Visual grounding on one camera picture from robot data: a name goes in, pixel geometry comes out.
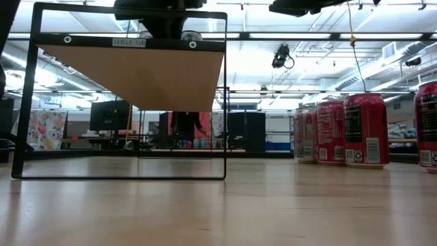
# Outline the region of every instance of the black metal frame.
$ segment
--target black metal frame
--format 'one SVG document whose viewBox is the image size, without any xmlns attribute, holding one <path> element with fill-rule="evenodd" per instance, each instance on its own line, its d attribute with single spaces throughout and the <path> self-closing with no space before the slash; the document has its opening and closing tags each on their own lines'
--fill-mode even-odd
<svg viewBox="0 0 437 246">
<path fill-rule="evenodd" d="M 211 32 L 211 33 L 219 33 L 219 34 L 224 34 L 223 32 Z M 270 38 L 254 38 L 251 37 L 251 34 L 270 34 L 270 35 L 276 35 L 276 36 L 280 36 L 280 35 L 287 35 L 285 37 L 282 38 L 278 38 L 278 37 L 270 37 Z M 74 35 L 74 34 L 78 34 L 77 32 L 55 32 L 52 34 L 59 34 L 59 35 Z M 102 33 L 102 32 L 96 32 L 96 33 L 90 33 L 90 34 L 111 34 L 111 33 Z M 327 38 L 312 38 L 312 35 L 318 35 L 318 34 L 326 34 L 329 35 L 329 37 Z M 350 38 L 346 38 L 346 37 L 341 37 L 342 34 L 350 34 L 350 32 L 344 31 L 344 32 L 330 32 L 330 31 L 321 31 L 321 32 L 313 32 L 313 31 L 232 31 L 232 32 L 228 32 L 227 35 L 229 35 L 230 37 L 227 37 L 228 41 L 331 41 L 331 42 L 349 42 Z M 419 34 L 420 36 L 418 37 L 413 37 L 413 38 L 404 38 L 404 37 L 400 37 L 400 38 L 394 38 L 394 37 L 379 37 L 379 38 L 362 38 L 360 37 L 361 34 L 365 34 L 365 35 L 369 35 L 369 34 L 387 34 L 387 35 L 391 35 L 391 34 Z M 437 38 L 435 38 L 435 35 L 437 34 L 436 32 L 432 33 L 432 32 L 422 32 L 422 31 L 417 31 L 417 32 L 354 32 L 356 41 L 361 41 L 361 42 L 393 42 L 393 41 L 399 41 L 399 42 L 415 42 L 415 41 L 432 41 L 435 42 L 437 41 Z M 8 40 L 12 40 L 12 41 L 28 41 L 29 38 L 8 38 Z M 203 40 L 207 40 L 207 41 L 215 41 L 215 40 L 223 40 L 220 38 L 203 38 Z"/>
<path fill-rule="evenodd" d="M 127 16 L 166 16 L 166 17 L 191 17 L 191 18 L 215 18 L 225 21 L 225 34 L 227 33 L 227 14 L 222 12 L 199 12 L 184 10 L 151 10 L 136 8 L 107 8 L 86 5 L 69 5 L 56 3 L 35 3 L 33 6 L 33 16 L 31 22 L 31 35 L 29 39 L 29 50 L 27 54 L 27 66 L 25 83 L 23 86 L 23 98 L 20 109 L 20 120 L 18 123 L 18 136 L 14 163 L 12 166 L 12 177 L 19 179 L 44 179 L 44 180 L 224 180 L 227 175 L 227 145 L 223 147 L 223 176 L 220 177 L 190 177 L 190 176 L 165 176 L 165 177 L 130 177 L 130 176 L 23 176 L 23 166 L 26 158 L 25 148 L 27 146 L 27 131 L 31 113 L 31 103 L 33 95 L 33 84 L 35 70 L 38 61 L 38 44 L 56 44 L 68 46 L 106 46 L 112 49 L 126 47 L 113 47 L 113 38 L 69 36 L 71 42 L 64 38 L 68 35 L 53 35 L 41 33 L 42 13 L 45 10 L 63 12 L 87 12 L 99 14 L 122 14 Z M 132 49 L 171 49 L 171 50 L 190 50 L 190 51 L 213 51 L 224 53 L 224 79 L 223 87 L 227 87 L 227 35 L 224 42 L 196 41 L 196 46 L 191 47 L 191 42 L 182 40 L 147 40 L 145 47 Z M 223 107 L 223 122 L 225 142 L 227 141 L 227 105 Z"/>
</svg>

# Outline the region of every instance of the colorful artwork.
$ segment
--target colorful artwork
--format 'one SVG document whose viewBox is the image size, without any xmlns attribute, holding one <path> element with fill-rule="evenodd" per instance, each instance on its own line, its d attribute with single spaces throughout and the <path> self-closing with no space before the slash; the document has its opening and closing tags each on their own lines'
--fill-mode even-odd
<svg viewBox="0 0 437 246">
<path fill-rule="evenodd" d="M 60 150 L 66 112 L 32 111 L 27 143 L 35 150 Z"/>
</svg>

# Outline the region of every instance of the barcode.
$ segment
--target barcode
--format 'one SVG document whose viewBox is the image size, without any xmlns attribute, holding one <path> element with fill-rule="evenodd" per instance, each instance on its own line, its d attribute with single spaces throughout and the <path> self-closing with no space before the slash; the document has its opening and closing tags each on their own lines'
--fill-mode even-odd
<svg viewBox="0 0 437 246">
<path fill-rule="evenodd" d="M 380 162 L 380 140 L 376 137 L 369 137 L 366 139 L 367 146 L 367 162 Z"/>
<path fill-rule="evenodd" d="M 327 160 L 328 159 L 328 150 L 326 148 L 320 148 L 319 149 L 319 156 L 320 156 L 320 160 Z"/>
<path fill-rule="evenodd" d="M 335 148 L 334 148 L 334 160 L 344 160 L 343 147 L 335 146 Z"/>
<path fill-rule="evenodd" d="M 346 150 L 346 161 L 354 162 L 354 150 Z"/>
<path fill-rule="evenodd" d="M 421 150 L 421 165 L 431 165 L 431 151 Z"/>
<path fill-rule="evenodd" d="M 313 156 L 313 148 L 311 146 L 304 146 L 303 156 Z"/>
</svg>

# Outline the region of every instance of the red soda can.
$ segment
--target red soda can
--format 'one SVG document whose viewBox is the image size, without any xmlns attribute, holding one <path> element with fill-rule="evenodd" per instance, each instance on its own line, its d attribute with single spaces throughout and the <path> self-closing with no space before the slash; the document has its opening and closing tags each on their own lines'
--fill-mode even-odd
<svg viewBox="0 0 437 246">
<path fill-rule="evenodd" d="M 317 162 L 345 165 L 343 101 L 322 102 L 317 106 Z"/>
<path fill-rule="evenodd" d="M 317 163 L 315 128 L 315 107 L 298 108 L 294 115 L 294 157 L 298 163 Z"/>
<path fill-rule="evenodd" d="M 419 87 L 414 107 L 420 166 L 437 174 L 437 81 Z"/>
<path fill-rule="evenodd" d="M 357 168 L 384 168 L 389 164 L 389 132 L 381 95 L 349 96 L 344 108 L 346 164 Z"/>
</svg>

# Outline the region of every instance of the fluorescent light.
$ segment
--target fluorescent light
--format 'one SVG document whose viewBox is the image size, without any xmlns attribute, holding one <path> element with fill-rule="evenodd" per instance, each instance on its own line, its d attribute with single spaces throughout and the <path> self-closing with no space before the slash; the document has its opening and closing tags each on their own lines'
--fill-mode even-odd
<svg viewBox="0 0 437 246">
<path fill-rule="evenodd" d="M 261 93 L 276 93 L 276 91 L 250 91 L 250 90 L 245 90 L 245 91 L 235 91 L 235 93 L 247 93 L 247 94 L 261 94 Z"/>
<path fill-rule="evenodd" d="M 30 38 L 30 33 L 9 33 L 8 38 Z"/>
<path fill-rule="evenodd" d="M 224 33 L 201 33 L 202 38 L 225 38 Z M 228 33 L 227 38 L 239 38 L 239 33 Z"/>
<path fill-rule="evenodd" d="M 422 37 L 422 33 L 354 33 L 354 37 L 357 39 L 417 39 Z M 343 33 L 340 35 L 342 39 L 350 39 L 350 33 Z"/>
<path fill-rule="evenodd" d="M 284 94 L 315 94 L 315 93 L 320 93 L 320 91 L 318 91 L 318 90 L 307 90 L 307 91 L 297 90 L 297 91 L 282 91 L 282 93 L 284 93 Z"/>
<path fill-rule="evenodd" d="M 19 97 L 23 97 L 23 95 L 22 94 L 17 94 L 17 93 L 12 93 L 12 92 L 7 92 L 7 93 L 9 93 L 9 94 L 11 94 L 11 95 L 13 95 L 13 96 L 19 96 Z M 37 97 L 37 96 L 32 96 L 32 99 L 33 100 L 40 100 L 40 98 L 39 97 Z"/>
<path fill-rule="evenodd" d="M 251 33 L 249 38 L 328 39 L 329 33 Z"/>
<path fill-rule="evenodd" d="M 392 97 L 389 97 L 389 98 L 385 98 L 384 99 L 384 102 L 386 102 L 386 103 L 388 103 L 388 102 L 390 102 L 390 101 L 392 101 L 392 100 L 395 100 L 396 98 L 399 98 L 400 96 L 392 96 Z"/>
<path fill-rule="evenodd" d="M 138 38 L 138 33 L 70 33 L 70 36 L 103 37 L 103 38 Z"/>
<path fill-rule="evenodd" d="M 370 90 L 371 91 L 383 90 L 383 89 L 386 89 L 394 84 L 396 84 L 396 81 L 389 81 L 387 83 L 383 83 L 383 84 L 380 84 L 378 86 L 375 86 L 375 87 L 371 88 Z"/>
<path fill-rule="evenodd" d="M 377 92 L 379 94 L 411 94 L 411 92 Z"/>
</svg>

